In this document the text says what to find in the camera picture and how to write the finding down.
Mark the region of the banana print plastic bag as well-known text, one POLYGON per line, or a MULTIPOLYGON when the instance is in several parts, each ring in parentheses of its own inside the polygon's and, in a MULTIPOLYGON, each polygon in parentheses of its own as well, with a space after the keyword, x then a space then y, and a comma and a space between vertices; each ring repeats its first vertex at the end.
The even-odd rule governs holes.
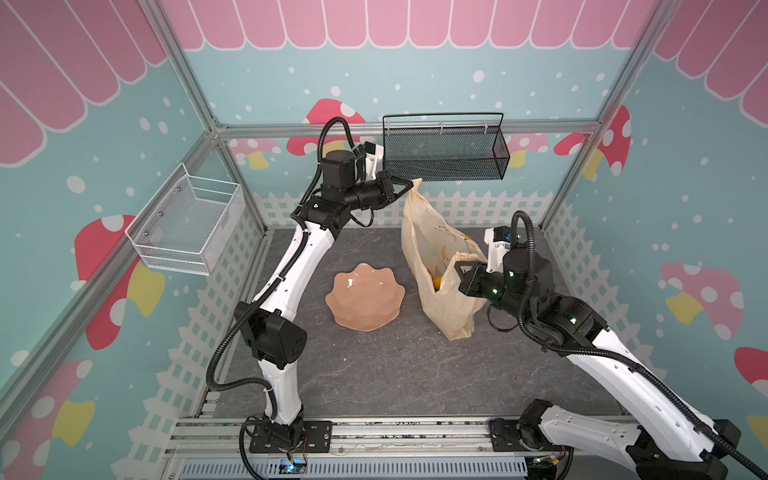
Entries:
POLYGON ((474 316, 485 305, 481 298, 459 292, 457 261, 481 261, 486 257, 470 237, 448 225, 443 216, 418 191, 415 179, 405 197, 401 224, 401 248, 416 280, 421 308, 449 341, 466 339, 475 330, 474 316), (435 291, 432 276, 442 277, 435 291))

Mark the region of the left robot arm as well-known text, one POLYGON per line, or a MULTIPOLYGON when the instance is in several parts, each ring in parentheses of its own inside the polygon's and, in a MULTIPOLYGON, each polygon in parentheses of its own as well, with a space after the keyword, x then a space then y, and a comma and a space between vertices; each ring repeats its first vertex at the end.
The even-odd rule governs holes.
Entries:
POLYGON ((318 137, 315 174, 291 214, 296 228, 290 246, 256 297, 237 305, 234 323, 206 369, 206 384, 211 391, 246 385, 263 387, 267 398, 265 412, 249 425, 265 434, 267 444, 287 452, 306 440, 296 371, 308 338, 307 332, 295 322, 303 293, 344 226, 361 222, 356 212, 381 210, 413 186, 410 180, 368 167, 366 161, 375 146, 356 142, 350 131, 348 121, 340 116, 323 126, 318 137), (342 126, 347 133, 349 147, 324 153, 326 137, 335 125, 342 126), (220 382, 216 378, 218 364, 237 335, 251 348, 262 374, 220 382))

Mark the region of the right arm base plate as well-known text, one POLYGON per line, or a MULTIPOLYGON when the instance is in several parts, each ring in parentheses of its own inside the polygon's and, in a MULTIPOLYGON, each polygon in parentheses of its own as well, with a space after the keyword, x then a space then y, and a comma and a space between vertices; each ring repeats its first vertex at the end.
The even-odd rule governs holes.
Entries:
POLYGON ((564 455, 569 450, 566 446, 551 443, 538 425, 527 421, 493 418, 488 422, 488 429, 494 452, 564 455))

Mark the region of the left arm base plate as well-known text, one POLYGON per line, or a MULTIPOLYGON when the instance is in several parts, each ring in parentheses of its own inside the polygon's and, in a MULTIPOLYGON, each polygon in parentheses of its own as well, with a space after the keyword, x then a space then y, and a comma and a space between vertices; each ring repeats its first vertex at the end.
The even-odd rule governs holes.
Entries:
POLYGON ((262 453, 328 453, 332 437, 331 421, 307 421, 298 418, 290 425, 266 422, 247 434, 248 450, 262 453))

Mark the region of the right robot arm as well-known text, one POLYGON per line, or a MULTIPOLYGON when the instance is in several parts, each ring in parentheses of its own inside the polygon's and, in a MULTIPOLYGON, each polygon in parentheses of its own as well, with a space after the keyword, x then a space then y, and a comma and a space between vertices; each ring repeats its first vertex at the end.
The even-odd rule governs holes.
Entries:
POLYGON ((518 417, 494 419, 500 450, 515 442, 531 452, 558 446, 568 475, 580 450, 633 471, 641 479, 724 479, 730 457, 758 479, 767 473, 738 451, 741 432, 685 402, 625 346, 585 301, 556 292, 551 263, 536 251, 532 221, 523 211, 507 225, 486 230, 486 260, 456 262, 460 292, 510 315, 516 329, 592 377, 632 416, 610 422, 535 399, 518 417))

